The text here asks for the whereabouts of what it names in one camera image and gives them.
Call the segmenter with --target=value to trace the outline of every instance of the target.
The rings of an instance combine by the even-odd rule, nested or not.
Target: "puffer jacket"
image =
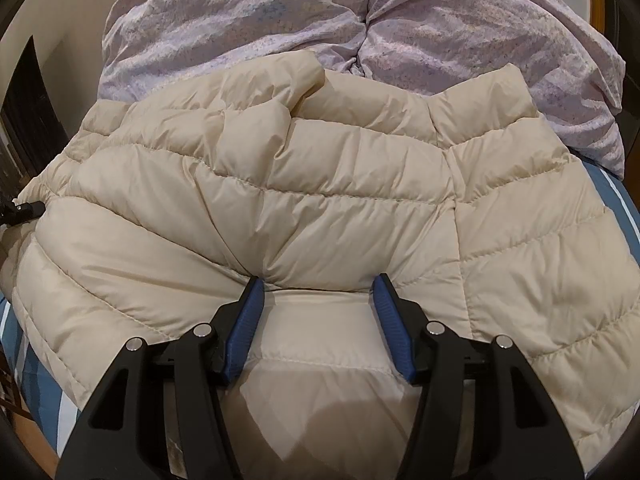
[[[302,51],[98,101],[19,199],[47,211],[2,232],[0,288],[80,407],[128,338],[264,278],[223,399],[248,479],[395,475],[418,391],[370,306],[380,272],[461,336],[510,335],[587,470],[640,399],[638,266],[511,65],[424,98]]]

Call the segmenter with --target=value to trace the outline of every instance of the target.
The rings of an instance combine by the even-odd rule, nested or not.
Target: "beige wall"
[[[75,134],[95,102],[100,41],[114,1],[26,0],[0,40],[0,102],[33,34],[51,103],[69,136]]]

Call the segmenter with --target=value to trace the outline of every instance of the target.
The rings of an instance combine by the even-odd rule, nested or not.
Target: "round metal rivet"
[[[430,321],[427,323],[427,332],[431,335],[444,334],[444,325],[439,321]]]
[[[209,323],[200,323],[193,329],[193,333],[198,337],[204,337],[211,333],[211,325]]]
[[[127,350],[131,352],[135,352],[136,350],[140,350],[142,348],[142,339],[139,337],[132,337],[127,341]]]
[[[495,338],[495,343],[500,348],[511,348],[513,346],[513,340],[508,335],[499,335]]]

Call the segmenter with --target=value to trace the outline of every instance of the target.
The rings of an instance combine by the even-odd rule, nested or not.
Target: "blue gripper pad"
[[[242,373],[263,308],[264,282],[256,280],[226,340],[225,369],[222,374],[230,384]]]
[[[411,338],[402,323],[391,294],[382,277],[373,280],[373,305],[376,308],[386,344],[391,352],[396,370],[411,383],[415,377],[414,353]]]

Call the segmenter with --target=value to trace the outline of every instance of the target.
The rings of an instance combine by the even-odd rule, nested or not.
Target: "blue striped bed sheet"
[[[602,201],[615,214],[631,253],[640,264],[640,213],[631,197],[613,174],[590,160],[582,159],[582,163]],[[62,455],[80,412],[36,357],[14,310],[1,293],[0,314],[0,344],[22,396],[51,447]]]

